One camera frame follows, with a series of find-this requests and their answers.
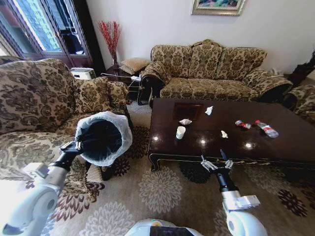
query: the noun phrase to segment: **paper cup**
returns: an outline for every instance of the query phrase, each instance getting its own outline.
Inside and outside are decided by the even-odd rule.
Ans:
[[[184,134],[186,132],[186,128],[183,126],[178,126],[177,132],[176,132],[176,138],[182,139]]]

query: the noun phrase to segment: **wall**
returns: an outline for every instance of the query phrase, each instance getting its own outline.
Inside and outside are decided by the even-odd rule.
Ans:
[[[212,39],[224,46],[260,47],[263,67],[286,73],[309,60],[315,47],[314,0],[247,0],[241,16],[190,15],[193,0],[87,0],[106,68],[111,57],[100,20],[122,26],[118,57],[149,59],[156,44],[188,45]]]

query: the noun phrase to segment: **carpet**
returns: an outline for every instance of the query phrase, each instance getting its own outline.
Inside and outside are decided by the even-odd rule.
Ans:
[[[114,164],[114,176],[89,182],[96,197],[61,195],[43,236],[123,236],[139,220],[157,218],[194,228],[205,236],[230,235],[219,185],[198,163],[161,162],[152,173],[146,152],[151,109],[128,105],[133,145]],[[256,194],[251,209],[272,236],[306,236],[315,231],[315,173],[262,166],[234,166],[231,173],[242,195]]]

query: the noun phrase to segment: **crumpled tissue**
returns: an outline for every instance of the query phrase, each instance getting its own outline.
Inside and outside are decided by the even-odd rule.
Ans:
[[[188,125],[192,123],[192,121],[190,119],[183,119],[183,120],[180,120],[179,123],[182,125]]]
[[[205,111],[205,113],[206,113],[207,115],[211,115],[212,109],[213,109],[213,106],[208,107],[207,110]]]
[[[228,138],[228,136],[227,136],[227,133],[225,133],[223,130],[221,130],[221,133],[222,133],[222,138]]]

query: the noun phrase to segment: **wooden side table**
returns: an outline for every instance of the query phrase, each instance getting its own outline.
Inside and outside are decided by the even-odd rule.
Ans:
[[[109,81],[123,82],[129,87],[129,99],[137,100],[139,106],[142,105],[141,95],[142,88],[140,86],[140,82],[131,80],[132,75],[124,72],[121,69],[114,70],[113,67],[110,67],[105,71],[106,74],[117,75],[117,76],[125,76],[125,77],[117,77],[105,75]]]

